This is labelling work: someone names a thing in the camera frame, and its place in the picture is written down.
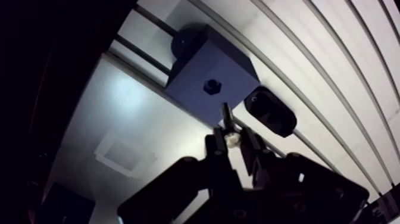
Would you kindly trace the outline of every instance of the white panel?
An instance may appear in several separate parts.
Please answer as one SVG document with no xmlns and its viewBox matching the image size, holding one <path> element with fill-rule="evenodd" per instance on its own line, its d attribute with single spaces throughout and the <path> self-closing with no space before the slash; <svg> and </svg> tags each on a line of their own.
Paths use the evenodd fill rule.
<svg viewBox="0 0 400 224">
<path fill-rule="evenodd" d="M 389 119 L 398 111 L 399 105 L 382 64 L 357 19 L 344 1 L 314 1 L 314 3 L 328 19 L 355 58 L 375 93 L 386 118 Z M 349 86 L 349 88 L 354 92 L 357 90 L 353 86 Z M 370 105 L 368 96 L 363 96 L 356 102 L 357 106 L 365 105 L 365 103 Z M 363 118 L 362 121 L 380 151 L 393 180 L 395 183 L 399 183 L 400 164 L 386 131 L 382 129 L 382 123 L 377 116 L 371 114 L 371 112 L 375 112 L 375 109 L 361 110 L 361 112 L 360 118 Z"/>
<path fill-rule="evenodd" d="M 175 61 L 171 52 L 172 37 L 132 10 L 118 34 L 152 56 L 167 68 Z"/>
<path fill-rule="evenodd" d="M 400 13 L 394 0 L 383 0 L 397 30 L 400 30 Z"/>
<path fill-rule="evenodd" d="M 96 160 L 112 130 L 157 155 L 142 175 L 128 178 Z M 102 59 L 68 126 L 51 180 L 93 200 L 121 204 L 180 157 L 204 157 L 211 129 Z"/>
<path fill-rule="evenodd" d="M 377 54 L 344 1 L 314 1 L 349 49 L 368 80 L 386 117 L 399 108 Z"/>
<path fill-rule="evenodd" d="M 382 121 L 354 69 L 323 25 L 302 1 L 291 2 L 290 4 L 285 1 L 279 1 L 270 6 L 326 69 L 357 113 L 380 154 L 382 156 L 388 155 L 386 158 L 389 161 L 385 160 L 385 157 L 383 159 L 387 161 L 387 166 L 391 165 L 391 173 L 397 175 L 400 164 L 397 160 L 393 160 L 393 158 L 396 158 L 396 154 L 391 146 L 390 139 L 384 129 L 380 129 L 381 132 L 376 132 L 382 126 Z M 358 141 L 359 144 L 364 142 L 364 139 Z M 370 147 L 368 145 L 365 145 L 365 147 L 364 154 L 368 154 L 373 158 L 374 154 Z M 379 163 L 377 166 L 372 166 L 372 164 L 365 164 L 364 166 L 369 169 L 371 168 L 368 166 L 371 166 L 374 171 L 379 169 Z M 380 171 L 378 172 L 377 170 L 377 176 L 372 177 L 374 179 L 381 177 Z M 384 192 L 388 189 L 390 189 L 388 184 L 381 188 Z"/>
<path fill-rule="evenodd" d="M 354 0 L 370 29 L 398 88 L 400 88 L 400 46 L 378 1 Z"/>
</svg>

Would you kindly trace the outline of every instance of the ceiling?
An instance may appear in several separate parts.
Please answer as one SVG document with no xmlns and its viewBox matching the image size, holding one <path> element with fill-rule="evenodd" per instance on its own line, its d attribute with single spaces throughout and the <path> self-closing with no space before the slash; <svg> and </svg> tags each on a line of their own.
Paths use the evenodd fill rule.
<svg viewBox="0 0 400 224">
<path fill-rule="evenodd" d="M 261 83 L 295 112 L 298 134 L 275 135 L 243 104 L 233 114 L 284 153 L 298 152 L 327 166 L 310 147 L 319 150 L 345 177 L 366 187 L 370 201 L 378 192 L 391 189 L 390 179 L 400 182 L 400 161 L 390 138 L 392 134 L 400 144 L 396 88 L 400 86 L 396 37 L 400 14 L 392 0 L 382 3 L 395 29 L 379 1 L 138 2 L 174 30 L 207 23 L 232 41 L 251 59 Z M 172 67 L 172 37 L 136 11 L 132 10 L 118 34 Z M 114 41 L 110 51 L 165 86 L 168 77 L 163 72 L 119 42 Z M 105 55 L 65 133 L 48 188 L 58 181 L 95 200 L 91 223 L 118 223 L 115 208 L 122 201 L 179 157 L 202 158 L 204 136 L 209 133 L 210 127 L 146 84 L 137 71 Z M 124 145 L 120 148 L 125 151 L 110 150 L 115 142 Z M 129 156 L 146 163 L 127 164 Z M 239 151 L 231 150 L 230 157 L 243 185 L 249 185 Z M 124 169 L 129 166 L 140 169 L 129 173 Z M 177 222 L 205 198 L 202 192 Z"/>
</svg>

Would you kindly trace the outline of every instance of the dark background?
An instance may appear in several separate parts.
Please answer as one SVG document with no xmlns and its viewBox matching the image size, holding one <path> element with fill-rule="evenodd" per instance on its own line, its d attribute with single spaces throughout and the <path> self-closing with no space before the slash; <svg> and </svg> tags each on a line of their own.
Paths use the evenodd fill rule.
<svg viewBox="0 0 400 224">
<path fill-rule="evenodd" d="M 100 54 L 135 1 L 0 3 L 1 223 L 28 223 Z"/>
</svg>

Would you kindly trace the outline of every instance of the small white object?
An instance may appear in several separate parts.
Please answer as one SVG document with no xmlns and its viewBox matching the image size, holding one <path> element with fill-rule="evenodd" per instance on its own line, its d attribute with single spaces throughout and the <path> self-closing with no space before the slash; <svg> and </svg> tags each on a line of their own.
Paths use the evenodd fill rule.
<svg viewBox="0 0 400 224">
<path fill-rule="evenodd" d="M 228 148 L 238 147 L 240 144 L 240 134 L 236 132 L 225 135 L 225 142 Z"/>
<path fill-rule="evenodd" d="M 300 173 L 300 175 L 299 175 L 299 182 L 300 182 L 300 183 L 303 183 L 303 181 L 304 181 L 304 174 L 303 174 L 303 173 Z"/>
</svg>

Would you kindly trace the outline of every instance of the metal frame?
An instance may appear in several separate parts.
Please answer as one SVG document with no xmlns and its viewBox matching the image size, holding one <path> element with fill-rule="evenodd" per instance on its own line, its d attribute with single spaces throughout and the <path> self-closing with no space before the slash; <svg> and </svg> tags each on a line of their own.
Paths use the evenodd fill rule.
<svg viewBox="0 0 400 224">
<path fill-rule="evenodd" d="M 380 165 L 382 166 L 383 171 L 385 172 L 386 177 L 389 179 L 390 183 L 393 184 L 393 179 L 389 173 L 388 168 L 385 165 L 385 162 L 383 161 L 378 149 L 375 146 L 375 143 L 371 139 L 371 136 L 368 134 L 367 130 L 365 129 L 363 123 L 361 122 L 360 118 L 357 116 L 356 112 L 342 93 L 342 91 L 338 88 L 338 86 L 335 84 L 335 82 L 332 80 L 332 78 L 329 76 L 328 72 L 324 69 L 324 67 L 319 63 L 319 61 L 315 58 L 315 56 L 310 52 L 310 50 L 303 44 L 303 42 L 300 40 L 300 38 L 297 37 L 296 34 L 271 10 L 269 7 L 262 1 L 262 0 L 251 0 L 251 2 L 260 10 L 262 11 L 292 42 L 296 47 L 303 53 L 303 55 L 308 59 L 308 61 L 314 66 L 314 68 L 319 72 L 319 74 L 322 76 L 322 78 L 325 80 L 325 82 L 329 85 L 330 89 L 335 93 L 335 95 L 339 98 L 343 106 L 346 108 L 347 112 L 350 114 L 352 117 L 353 121 L 356 123 L 357 127 L 361 131 L 361 133 L 364 135 L 365 140 L 367 140 L 368 144 L 370 145 L 372 151 L 374 152 L 376 158 L 378 159 Z M 345 148 L 346 152 L 348 155 L 353 159 L 353 161 L 359 166 L 360 170 L 364 169 L 361 165 L 359 164 L 358 159 L 356 156 L 351 153 L 351 150 L 349 148 Z"/>
<path fill-rule="evenodd" d="M 375 53 L 378 55 L 379 57 L 379 61 L 381 62 L 383 69 L 385 70 L 385 73 L 387 75 L 387 78 L 390 81 L 390 85 L 392 86 L 392 89 L 396 95 L 396 99 L 398 104 L 400 105 L 400 93 L 399 93 L 399 89 L 396 86 L 396 83 L 393 79 L 392 73 L 389 70 L 389 66 L 386 63 L 385 58 L 383 58 L 383 54 L 379 49 L 378 44 L 375 41 L 375 38 L 372 36 L 372 33 L 370 31 L 370 29 L 368 28 L 367 24 L 365 23 L 365 21 L 363 20 L 363 18 L 361 17 L 361 14 L 358 12 L 358 10 L 356 9 L 355 5 L 353 4 L 353 2 L 351 0 L 345 0 L 345 2 L 347 3 L 347 6 L 350 8 L 350 10 L 352 11 L 353 15 L 355 16 L 355 18 L 357 19 L 357 21 L 359 22 L 360 26 L 362 27 L 362 29 L 365 32 L 365 35 L 367 35 L 368 39 L 371 42 L 372 47 L 375 50 Z"/>
<path fill-rule="evenodd" d="M 303 0 L 303 2 L 306 3 L 308 8 L 314 13 L 314 15 L 320 21 L 320 23 L 325 27 L 325 29 L 328 31 L 328 33 L 331 35 L 331 37 L 335 40 L 336 44 L 338 45 L 340 50 L 342 50 L 343 54 L 345 55 L 345 57 L 347 58 L 347 60 L 351 64 L 351 66 L 353 67 L 353 69 L 356 72 L 357 76 L 360 78 L 360 81 L 361 81 L 362 85 L 364 86 L 364 88 L 367 91 L 369 97 L 371 98 L 371 100 L 372 100 L 372 102 L 373 102 L 373 104 L 375 106 L 375 109 L 377 110 L 377 112 L 379 114 L 379 117 L 382 120 L 383 125 L 385 126 L 386 132 L 390 137 L 390 140 L 391 140 L 392 145 L 393 145 L 393 149 L 394 149 L 394 151 L 395 151 L 395 153 L 397 155 L 397 158 L 399 160 L 399 163 L 400 163 L 400 151 L 399 151 L 399 148 L 397 146 L 396 140 L 394 138 L 393 132 L 389 127 L 388 120 L 385 117 L 385 115 L 383 114 L 382 108 L 379 105 L 378 100 L 377 100 L 375 94 L 373 93 L 373 91 L 371 89 L 371 86 L 369 85 L 367 79 L 365 78 L 364 74 L 362 73 L 362 71 L 361 71 L 360 67 L 358 66 L 357 62 L 355 61 L 354 57 L 351 55 L 349 49 L 343 43 L 343 41 L 339 37 L 338 33 L 336 33 L 336 31 L 334 30 L 332 25 L 327 21 L 325 16 L 322 15 L 321 11 L 315 6 L 315 4 L 311 0 Z"/>
</svg>

